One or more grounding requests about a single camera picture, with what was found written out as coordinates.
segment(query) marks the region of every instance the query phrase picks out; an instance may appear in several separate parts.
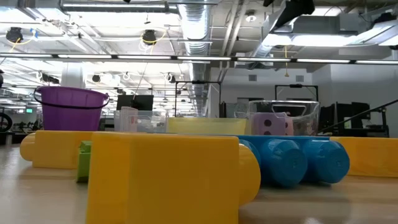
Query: green plastic block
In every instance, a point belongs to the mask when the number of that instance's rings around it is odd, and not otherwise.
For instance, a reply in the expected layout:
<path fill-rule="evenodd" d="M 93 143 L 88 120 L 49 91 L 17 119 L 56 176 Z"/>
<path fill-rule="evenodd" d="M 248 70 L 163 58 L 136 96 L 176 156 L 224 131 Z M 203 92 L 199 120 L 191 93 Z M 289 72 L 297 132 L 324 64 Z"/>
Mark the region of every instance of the green plastic block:
<path fill-rule="evenodd" d="M 87 183 L 90 173 L 91 141 L 82 141 L 80 144 L 77 178 L 78 183 Z"/>

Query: black handle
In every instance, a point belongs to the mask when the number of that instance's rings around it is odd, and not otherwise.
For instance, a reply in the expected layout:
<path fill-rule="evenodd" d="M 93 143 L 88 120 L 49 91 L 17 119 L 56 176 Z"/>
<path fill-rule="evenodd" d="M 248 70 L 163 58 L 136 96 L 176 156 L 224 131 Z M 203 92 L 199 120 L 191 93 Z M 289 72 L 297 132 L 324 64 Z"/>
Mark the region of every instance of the black handle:
<path fill-rule="evenodd" d="M 35 91 L 33 92 L 33 97 L 35 99 L 35 101 L 41 103 L 42 105 L 45 106 L 53 106 L 53 107 L 57 107 L 57 108 L 66 108 L 66 109 L 81 109 L 81 110 L 95 110 L 95 109 L 101 109 L 104 106 L 108 105 L 109 101 L 111 100 L 111 98 L 108 96 L 108 101 L 102 105 L 102 106 L 95 106 L 95 107 L 87 107 L 87 106 L 67 106 L 67 105 L 55 105 L 52 103 L 45 103 L 39 99 L 36 98 L 36 90 L 38 90 L 40 87 L 36 87 Z"/>

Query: yellow plastic block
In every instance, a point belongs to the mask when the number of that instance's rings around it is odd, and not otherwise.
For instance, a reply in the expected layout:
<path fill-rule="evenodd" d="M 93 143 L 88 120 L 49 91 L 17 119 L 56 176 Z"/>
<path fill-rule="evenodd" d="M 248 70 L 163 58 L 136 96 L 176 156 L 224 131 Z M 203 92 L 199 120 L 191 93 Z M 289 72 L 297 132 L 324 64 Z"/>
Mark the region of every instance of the yellow plastic block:
<path fill-rule="evenodd" d="M 91 131 L 37 131 L 33 166 L 77 169 L 81 141 L 91 140 Z"/>
<path fill-rule="evenodd" d="M 133 135 L 135 133 L 93 134 L 86 224 L 126 222 Z"/>
<path fill-rule="evenodd" d="M 251 150 L 239 144 L 239 206 L 251 202 L 260 188 L 260 167 Z"/>
<path fill-rule="evenodd" d="M 34 155 L 35 147 L 35 133 L 26 136 L 19 147 L 19 152 L 26 161 L 32 161 Z"/>
<path fill-rule="evenodd" d="M 346 149 L 350 168 L 348 175 L 398 177 L 398 139 L 332 137 Z"/>
<path fill-rule="evenodd" d="M 238 223 L 236 137 L 132 138 L 127 224 Z"/>
<path fill-rule="evenodd" d="M 246 120 L 238 118 L 169 118 L 167 132 L 179 134 L 244 134 Z"/>

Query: ceiling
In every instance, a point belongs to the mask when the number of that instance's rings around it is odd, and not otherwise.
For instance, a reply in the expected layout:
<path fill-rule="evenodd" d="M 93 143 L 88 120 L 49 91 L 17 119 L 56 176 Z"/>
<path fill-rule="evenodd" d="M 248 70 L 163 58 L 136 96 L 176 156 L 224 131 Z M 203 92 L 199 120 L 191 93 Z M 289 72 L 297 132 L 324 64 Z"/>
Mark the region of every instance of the ceiling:
<path fill-rule="evenodd" d="M 315 1 L 317 6 L 314 16 L 336 16 L 346 7 L 355 7 L 351 13 L 364 11 L 362 1 Z M 366 10 L 373 10 L 389 6 L 396 1 L 367 0 Z M 248 53 L 253 51 L 261 41 L 261 27 L 267 14 L 277 11 L 280 1 L 276 1 L 274 7 L 263 7 L 262 1 L 250 0 L 247 10 L 255 10 L 256 20 L 248 22 L 243 19 L 238 32 L 238 40 L 233 45 L 232 54 Z M 224 0 L 211 8 L 211 55 L 219 55 L 226 35 L 228 22 L 233 5 L 232 0 Z M 54 11 L 43 7 L 40 14 L 32 14 L 16 7 L 0 3 L 0 52 L 15 53 L 42 53 L 42 54 L 153 54 L 153 55 L 184 55 L 185 39 L 181 28 L 181 20 L 177 14 L 162 13 L 135 13 L 135 12 L 65 12 Z M 14 45 L 5 35 L 10 27 L 21 27 L 24 40 L 23 45 Z M 31 29 L 37 31 L 37 37 L 33 37 Z M 144 47 L 141 43 L 141 35 L 147 29 L 154 29 L 158 42 L 153 47 Z M 371 58 L 380 59 L 389 56 L 388 47 L 371 45 L 367 47 L 299 47 L 286 46 L 274 47 L 271 51 L 274 57 L 302 57 L 302 58 Z M 188 63 L 132 63 L 132 62 L 82 62 L 86 76 L 86 87 L 96 88 L 97 91 L 108 93 L 112 97 L 118 95 L 115 90 L 99 89 L 101 87 L 119 86 L 125 89 L 127 94 L 134 93 L 136 88 L 153 88 L 152 94 L 159 103 L 165 103 L 163 98 L 174 96 L 175 85 L 166 80 L 167 74 L 174 75 L 177 81 L 189 81 Z M 53 76 L 61 80 L 64 62 L 40 61 L 7 58 L 0 65 L 5 72 L 5 83 L 10 85 L 38 86 L 46 85 L 40 81 L 40 73 Z M 319 65 L 295 63 L 289 68 L 296 69 L 304 75 L 317 69 Z M 284 63 L 275 63 L 270 66 L 272 74 L 267 78 L 260 78 L 254 83 L 249 83 L 246 75 L 252 74 L 243 69 L 231 68 L 226 74 L 224 84 L 228 85 L 261 85 L 269 82 L 282 82 L 278 72 L 285 68 Z M 218 75 L 218 68 L 211 69 L 211 78 Z M 262 74 L 265 70 L 254 71 Z M 93 75 L 103 77 L 101 82 L 92 81 Z M 192 97 L 192 88 L 186 85 L 180 97 Z M 3 98 L 6 97 L 31 97 L 31 88 L 3 89 Z M 149 90 L 139 90 L 137 94 L 149 93 Z M 8 105 L 21 102 L 7 101 Z M 193 103 L 181 103 L 181 111 L 195 111 Z M 172 103 L 167 105 L 167 110 L 172 110 Z"/>

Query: purple plastic bucket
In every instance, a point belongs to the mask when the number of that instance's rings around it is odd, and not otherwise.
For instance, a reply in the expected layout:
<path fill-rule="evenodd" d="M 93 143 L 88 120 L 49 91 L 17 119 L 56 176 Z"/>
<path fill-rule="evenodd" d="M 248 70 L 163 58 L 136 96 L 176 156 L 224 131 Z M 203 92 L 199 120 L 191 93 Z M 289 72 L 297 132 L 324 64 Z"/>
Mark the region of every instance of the purple plastic bucket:
<path fill-rule="evenodd" d="M 97 91 L 60 86 L 41 86 L 35 92 L 42 94 L 36 101 L 43 106 L 45 130 L 97 131 L 101 109 L 107 95 Z"/>

